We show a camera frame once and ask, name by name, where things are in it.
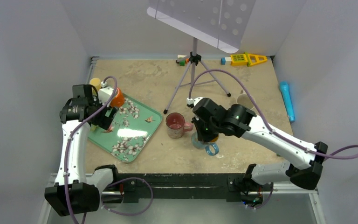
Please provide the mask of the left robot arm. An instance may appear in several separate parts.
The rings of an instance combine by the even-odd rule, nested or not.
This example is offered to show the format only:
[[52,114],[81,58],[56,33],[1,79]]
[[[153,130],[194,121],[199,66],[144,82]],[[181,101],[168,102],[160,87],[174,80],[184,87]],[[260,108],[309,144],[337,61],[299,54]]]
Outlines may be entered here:
[[115,165],[95,168],[87,177],[85,173],[86,143],[92,125],[108,130],[117,107],[110,103],[117,94],[117,87],[103,88],[79,84],[72,87],[73,97],[59,113],[62,124],[62,155],[58,173],[52,187],[45,188],[44,197],[61,216],[74,216],[98,210],[102,192],[114,191],[120,186]]

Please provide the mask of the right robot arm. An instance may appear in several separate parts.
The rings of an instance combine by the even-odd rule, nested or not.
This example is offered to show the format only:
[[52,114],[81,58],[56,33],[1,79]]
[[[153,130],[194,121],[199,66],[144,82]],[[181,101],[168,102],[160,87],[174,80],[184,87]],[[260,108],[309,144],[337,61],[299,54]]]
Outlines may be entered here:
[[297,139],[269,123],[261,116],[239,105],[229,109],[209,98],[198,97],[187,101],[192,108],[198,140],[211,143],[219,134],[235,136],[257,143],[284,158],[269,165],[251,164],[243,177],[249,190],[271,182],[291,182],[307,190],[314,190],[321,178],[328,146],[323,142],[309,143]]

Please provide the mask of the blue butterfly mug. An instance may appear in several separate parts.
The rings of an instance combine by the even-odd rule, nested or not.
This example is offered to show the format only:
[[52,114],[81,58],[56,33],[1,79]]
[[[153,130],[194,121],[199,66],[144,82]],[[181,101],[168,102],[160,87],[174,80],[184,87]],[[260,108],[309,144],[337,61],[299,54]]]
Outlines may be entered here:
[[191,142],[196,149],[204,149],[209,156],[215,156],[219,153],[220,149],[215,141],[213,142],[201,142],[198,140],[197,133],[193,133],[191,136]]

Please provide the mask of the pink skull mug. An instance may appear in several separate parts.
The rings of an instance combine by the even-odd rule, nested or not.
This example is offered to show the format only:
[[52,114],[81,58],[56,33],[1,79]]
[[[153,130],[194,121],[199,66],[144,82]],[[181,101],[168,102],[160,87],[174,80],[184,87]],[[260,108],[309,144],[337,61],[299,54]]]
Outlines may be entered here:
[[167,134],[172,139],[181,138],[186,132],[193,130],[193,124],[186,122],[184,116],[178,112],[170,113],[165,119]]

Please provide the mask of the orange mug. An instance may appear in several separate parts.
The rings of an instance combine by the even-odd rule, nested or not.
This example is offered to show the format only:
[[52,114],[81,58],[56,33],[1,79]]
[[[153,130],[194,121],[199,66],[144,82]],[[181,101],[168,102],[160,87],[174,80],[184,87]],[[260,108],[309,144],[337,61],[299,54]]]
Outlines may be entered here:
[[121,91],[121,89],[119,87],[117,87],[116,95],[111,100],[110,106],[119,108],[119,107],[123,106],[124,103],[125,103],[125,97],[123,95],[123,92]]

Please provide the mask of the lime green mug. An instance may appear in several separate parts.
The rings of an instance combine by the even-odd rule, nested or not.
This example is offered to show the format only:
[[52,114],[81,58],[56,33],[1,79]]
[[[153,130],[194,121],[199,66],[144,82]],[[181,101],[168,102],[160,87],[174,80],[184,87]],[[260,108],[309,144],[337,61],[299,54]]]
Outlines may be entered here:
[[91,132],[94,132],[94,131],[96,131],[97,129],[98,129],[98,125],[94,125],[94,124],[92,124],[91,126],[90,126],[90,131]]

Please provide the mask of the cream coral shell mug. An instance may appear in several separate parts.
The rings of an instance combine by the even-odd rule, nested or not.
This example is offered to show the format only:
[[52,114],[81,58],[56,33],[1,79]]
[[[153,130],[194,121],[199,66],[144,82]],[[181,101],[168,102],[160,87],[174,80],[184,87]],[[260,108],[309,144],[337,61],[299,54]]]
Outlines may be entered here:
[[236,103],[250,110],[253,110],[255,108],[254,104],[250,100],[249,95],[244,90],[240,91],[240,94],[236,98]]

